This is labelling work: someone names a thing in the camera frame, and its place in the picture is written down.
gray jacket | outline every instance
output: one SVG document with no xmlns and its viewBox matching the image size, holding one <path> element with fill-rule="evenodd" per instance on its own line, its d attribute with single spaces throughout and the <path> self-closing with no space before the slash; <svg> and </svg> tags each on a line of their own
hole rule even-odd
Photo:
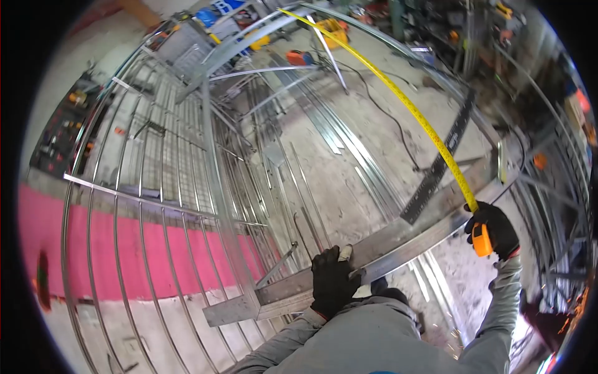
<svg viewBox="0 0 598 374">
<path fill-rule="evenodd" d="M 241 360 L 233 373 L 508 373 L 521 284 L 519 256 L 495 264 L 490 308 L 458 360 L 420 340 L 415 313 L 380 296 L 326 323 L 311 309 Z"/>
</svg>

yellow measuring tape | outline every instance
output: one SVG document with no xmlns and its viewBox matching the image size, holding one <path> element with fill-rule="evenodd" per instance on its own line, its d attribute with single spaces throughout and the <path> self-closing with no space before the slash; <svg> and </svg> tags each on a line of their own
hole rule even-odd
<svg viewBox="0 0 598 374">
<path fill-rule="evenodd" d="M 372 72 L 376 74 L 378 78 L 380 78 L 382 82 L 384 82 L 384 84 L 387 85 L 388 88 L 390 88 L 390 90 L 395 93 L 397 98 L 399 98 L 399 100 L 403 104 L 405 104 L 407 109 L 409 109 L 409 112 L 411 112 L 411 114 L 413 115 L 413 117 L 415 117 L 417 122 L 419 122 L 419 124 L 422 125 L 423 129 L 426 131 L 430 139 L 432 139 L 434 145 L 436 145 L 436 148 L 438 149 L 438 152 L 440 152 L 440 155 L 442 155 L 444 161 L 447 163 L 449 170 L 451 171 L 451 173 L 453 173 L 454 178 L 457 181 L 457 184 L 459 185 L 459 188 L 461 188 L 461 192 L 463 192 L 463 196 L 465 196 L 465 201 L 467 202 L 467 205 L 469 205 L 469 209 L 471 210 L 471 212 L 475 212 L 476 210 L 478 210 L 478 203 L 477 201 L 475 201 L 475 196 L 469 188 L 469 185 L 467 184 L 467 181 L 465 180 L 463 173 L 461 173 L 461 170 L 459 170 L 457 163 L 454 161 L 453 156 L 451 156 L 449 150 L 444 145 L 443 141 L 440 139 L 440 137 L 438 136 L 434 128 L 430 125 L 428 120 L 425 119 L 423 114 L 417 109 L 415 105 L 413 105 L 411 100 L 409 100 L 409 98 L 405 96 L 405 94 L 399 89 L 399 87 L 397 87 L 393 81 L 391 81 L 384 73 L 382 73 L 382 71 L 380 71 L 379 68 L 377 68 L 373 63 L 371 63 L 368 59 L 362 56 L 362 54 L 357 52 L 353 47 L 346 44 L 342 40 L 339 40 L 337 37 L 334 36 L 334 34 L 329 32 L 325 28 L 316 25 L 313 22 L 309 22 L 305 18 L 291 13 L 288 10 L 280 8 L 278 8 L 278 10 L 291 17 L 295 17 L 299 21 L 306 23 L 313 28 L 320 30 L 322 34 L 334 40 L 336 43 L 338 43 L 338 45 L 346 49 L 350 54 L 354 55 L 359 61 L 361 61 L 365 66 L 367 66 L 368 69 L 372 70 Z"/>
</svg>

black work glove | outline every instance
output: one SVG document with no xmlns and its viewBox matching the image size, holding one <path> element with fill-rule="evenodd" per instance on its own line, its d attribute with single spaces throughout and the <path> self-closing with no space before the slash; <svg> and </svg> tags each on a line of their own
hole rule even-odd
<svg viewBox="0 0 598 374">
<path fill-rule="evenodd" d="M 480 209 L 465 224 L 465 233 L 469 234 L 467 243 L 473 244 L 471 230 L 474 228 L 474 224 L 485 223 L 492 249 L 498 255 L 498 259 L 506 260 L 516 255 L 519 250 L 519 238 L 509 218 L 497 206 L 482 201 L 478 201 L 478 205 Z M 463 208 L 471 212 L 467 204 Z"/>
<path fill-rule="evenodd" d="M 348 261 L 338 262 L 339 252 L 338 245 L 335 245 L 312 260 L 312 309 L 327 321 L 351 301 L 361 285 L 361 274 L 349 279 L 351 267 Z"/>
</svg>

gray sleeve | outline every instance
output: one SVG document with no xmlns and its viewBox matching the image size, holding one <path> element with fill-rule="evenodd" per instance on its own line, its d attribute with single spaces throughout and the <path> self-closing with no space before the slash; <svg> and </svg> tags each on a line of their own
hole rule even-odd
<svg viewBox="0 0 598 374">
<path fill-rule="evenodd" d="M 277 366 L 302 347 L 325 323 L 322 316 L 307 308 L 278 334 L 245 356 L 228 373 L 263 373 L 269 367 Z"/>
<path fill-rule="evenodd" d="M 519 311 L 521 261 L 519 255 L 495 264 L 498 276 L 490 283 L 492 302 L 475 339 L 463 350 L 459 363 L 479 373 L 508 373 L 511 334 Z"/>
</svg>

power cord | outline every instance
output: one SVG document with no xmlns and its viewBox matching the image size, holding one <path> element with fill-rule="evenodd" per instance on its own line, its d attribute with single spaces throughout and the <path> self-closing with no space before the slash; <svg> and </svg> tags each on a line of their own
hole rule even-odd
<svg viewBox="0 0 598 374">
<path fill-rule="evenodd" d="M 329 61 L 328 59 L 326 59 L 325 57 L 323 57 L 323 56 L 320 56 L 320 61 L 321 61 L 321 62 L 323 62 L 323 63 L 325 63 L 327 68 L 332 68 L 332 64 L 331 64 L 331 63 L 330 63 L 330 61 Z M 387 115 L 387 116 L 388 116 L 390 119 L 392 119 L 392 120 L 393 120 L 393 121 L 396 123 L 396 125 L 399 127 L 399 131 L 400 131 L 400 134 L 401 134 L 401 142 L 403 143 L 403 146 L 405 147 L 405 151 L 407 151 L 407 154 L 409 155 L 409 158 L 411 159 L 411 162 L 413 163 L 413 171 L 415 171 L 415 172 L 419 172 L 419 171 L 421 171 L 421 168 L 420 168 L 420 167 L 419 167 L 419 165 L 417 164 L 417 161 L 415 160 L 415 157 L 413 157 L 413 155 L 412 155 L 411 151 L 409 150 L 409 147 L 407 146 L 407 142 L 405 141 L 405 134 L 404 134 L 404 132 L 403 132 L 403 128 L 402 128 L 401 124 L 399 123 L 399 121 L 398 121 L 398 120 L 397 120 L 397 119 L 396 119 L 396 118 L 395 118 L 395 117 L 394 117 L 392 114 L 390 114 L 390 113 L 388 113 L 387 111 L 385 111 L 385 110 L 384 110 L 384 109 L 383 109 L 383 108 L 380 106 L 380 104 L 378 104 L 378 102 L 377 102 L 376 100 L 374 100 L 374 98 L 372 97 L 372 95 L 371 95 L 371 93 L 370 93 L 370 88 L 369 88 L 369 85 L 368 85 L 368 83 L 366 82 L 366 80 L 365 80 L 364 76 L 363 76 L 363 75 L 361 75 L 361 73 L 359 72 L 359 70 L 357 70 L 357 69 L 355 69 L 355 68 L 353 68 L 353 67 L 351 67 L 351 66 L 349 66 L 349 65 L 347 65 L 347 64 L 345 64 L 345 63 L 342 63 L 342 62 L 340 62 L 340 61 L 337 61 L 337 63 L 339 63 L 339 64 L 341 64 L 341 65 L 343 65 L 343 66 L 346 66 L 346 67 L 348 67 L 349 69 L 351 69 L 351 70 L 352 70 L 352 72 L 356 73 L 356 74 L 359 76 L 359 78 L 361 79 L 361 81 L 362 81 L 362 82 L 364 83 L 364 85 L 365 85 L 365 91 L 367 92 L 367 94 L 368 94 L 368 97 L 370 98 L 370 100 L 372 101 L 372 103 L 374 103 L 374 105 L 375 105 L 375 106 L 376 106 L 376 107 L 377 107 L 377 108 L 378 108 L 378 109 L 379 109 L 379 110 L 380 110 L 382 113 L 386 114 L 386 115 Z M 411 87 L 411 86 L 415 87 L 415 85 L 414 85 L 414 84 L 410 83 L 410 82 L 409 82 L 409 81 L 407 81 L 405 78 L 402 78 L 402 77 L 400 77 L 399 75 L 396 75 L 396 74 L 391 74 L 391 75 L 394 75 L 394 76 L 396 76 L 396 77 L 398 77 L 398 78 L 402 79 L 402 80 L 403 80 L 403 81 L 405 81 L 405 82 L 406 82 L 406 83 L 407 83 L 407 84 L 408 84 L 410 87 Z"/>
</svg>

